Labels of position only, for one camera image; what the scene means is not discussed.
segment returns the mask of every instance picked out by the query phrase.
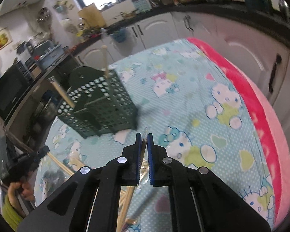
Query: pink blanket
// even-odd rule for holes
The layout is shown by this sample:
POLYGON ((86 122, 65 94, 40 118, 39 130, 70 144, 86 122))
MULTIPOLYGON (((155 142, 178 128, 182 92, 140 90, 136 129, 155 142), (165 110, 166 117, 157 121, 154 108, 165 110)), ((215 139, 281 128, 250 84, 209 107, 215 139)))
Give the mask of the pink blanket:
POLYGON ((207 43, 196 38, 187 40, 201 49, 224 72, 245 102, 272 178, 276 227, 285 218, 290 206, 290 153, 279 120, 266 97, 240 69, 207 43))

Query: human hand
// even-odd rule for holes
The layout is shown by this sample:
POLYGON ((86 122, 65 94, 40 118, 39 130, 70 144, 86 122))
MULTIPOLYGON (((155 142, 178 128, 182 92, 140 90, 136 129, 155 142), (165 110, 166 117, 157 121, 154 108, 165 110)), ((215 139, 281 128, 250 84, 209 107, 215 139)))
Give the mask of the human hand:
POLYGON ((29 182, 12 182, 9 186, 8 189, 8 198, 9 198, 9 202, 11 203, 11 206, 16 210, 16 212, 21 216, 21 217, 25 217, 26 214, 23 211, 17 197, 16 197, 16 190, 19 189, 20 187, 23 188, 23 191, 21 193, 21 196, 28 201, 34 201, 35 197, 33 195, 34 191, 33 188, 31 187, 29 182))

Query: fruit painting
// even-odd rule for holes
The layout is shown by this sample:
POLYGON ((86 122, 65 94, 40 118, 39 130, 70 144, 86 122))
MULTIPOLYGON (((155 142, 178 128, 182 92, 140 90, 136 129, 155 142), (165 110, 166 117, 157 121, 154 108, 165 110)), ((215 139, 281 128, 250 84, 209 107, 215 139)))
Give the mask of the fruit painting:
POLYGON ((0 50, 12 42, 8 28, 0 30, 0 50))

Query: cabinet handle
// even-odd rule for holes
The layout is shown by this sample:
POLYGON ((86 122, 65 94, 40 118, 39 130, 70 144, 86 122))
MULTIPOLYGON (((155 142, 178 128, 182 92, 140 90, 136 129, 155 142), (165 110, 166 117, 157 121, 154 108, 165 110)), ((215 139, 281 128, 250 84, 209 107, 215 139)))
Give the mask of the cabinet handle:
POLYGON ((189 30, 193 31, 193 28, 191 28, 191 26, 190 26, 190 20, 191 20, 191 17, 187 16, 187 22, 188 22, 189 30))
POLYGON ((185 27, 186 27, 186 29, 190 30, 190 29, 187 27, 186 19, 187 19, 187 17, 185 16, 185 17, 184 17, 184 24, 185 24, 185 27))
POLYGON ((134 27, 132 27, 132 30, 133 30, 133 33, 136 37, 138 37, 138 35, 136 34, 135 30, 134 30, 134 27))
POLYGON ((79 61, 84 65, 85 63, 81 60, 81 58, 79 57, 79 55, 77 56, 77 58, 79 59, 79 61))
POLYGON ((273 66, 273 69, 272 69, 272 72, 271 72, 270 82, 268 83, 268 91, 271 94, 274 91, 273 82, 274 82, 274 78, 275 78, 275 75, 276 75, 277 65, 280 65, 281 64, 281 60, 282 60, 281 59, 281 56, 279 54, 277 54, 276 60, 275 60, 275 63, 274 63, 274 66, 273 66))
POLYGON ((144 34, 143 34, 143 32, 142 32, 141 27, 140 27, 139 24, 138 24, 138 30, 141 32, 141 35, 143 36, 144 34))

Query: green plastic basket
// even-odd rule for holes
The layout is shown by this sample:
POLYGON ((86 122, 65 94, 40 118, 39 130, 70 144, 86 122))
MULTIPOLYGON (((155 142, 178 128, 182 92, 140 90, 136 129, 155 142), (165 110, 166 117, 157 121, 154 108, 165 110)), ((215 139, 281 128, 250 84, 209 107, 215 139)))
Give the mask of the green plastic basket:
POLYGON ((70 74, 68 95, 76 103, 63 101, 58 118, 83 138, 125 129, 137 129, 138 109, 130 99, 115 70, 108 73, 89 66, 77 67, 70 74))

